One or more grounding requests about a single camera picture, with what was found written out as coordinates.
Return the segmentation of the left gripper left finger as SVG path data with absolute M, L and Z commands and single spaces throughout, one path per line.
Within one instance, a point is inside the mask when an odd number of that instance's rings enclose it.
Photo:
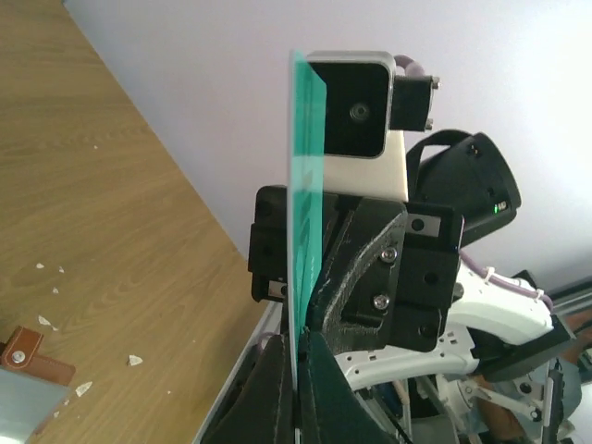
M 202 443 L 292 443 L 290 342 L 272 336 L 234 404 L 208 426 Z

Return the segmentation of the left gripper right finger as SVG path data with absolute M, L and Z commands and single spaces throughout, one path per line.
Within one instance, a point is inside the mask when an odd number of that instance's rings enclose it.
M 303 443 L 391 443 L 354 396 L 325 339 L 301 334 L 298 383 Z

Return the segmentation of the green credit card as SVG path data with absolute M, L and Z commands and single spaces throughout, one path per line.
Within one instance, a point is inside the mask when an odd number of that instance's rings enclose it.
M 299 404 L 301 336 L 323 262 L 327 87 L 297 51 L 290 53 L 289 79 L 288 321 L 292 399 Z

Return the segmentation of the brown leather card holder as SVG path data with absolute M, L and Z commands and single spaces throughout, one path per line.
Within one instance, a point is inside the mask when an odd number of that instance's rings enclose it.
M 18 326 L 1 344 L 1 441 L 28 443 L 66 398 L 76 367 L 40 354 L 43 334 Z

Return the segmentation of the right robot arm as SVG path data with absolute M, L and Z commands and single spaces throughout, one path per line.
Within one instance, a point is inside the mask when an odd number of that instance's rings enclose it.
M 289 222 L 287 191 L 256 195 L 249 268 L 253 297 L 272 282 L 301 308 L 282 365 L 297 364 L 307 443 L 408 438 L 364 412 L 364 391 L 408 379 L 436 385 L 459 432 L 476 400 L 511 410 L 554 443 L 563 422 L 563 379 L 551 356 L 574 340 L 545 293 L 463 253 L 465 243 L 516 215 L 521 198 L 498 148 L 482 133 L 445 129 L 406 156 L 406 203 L 326 192 Z M 295 351 L 288 351 L 290 345 Z

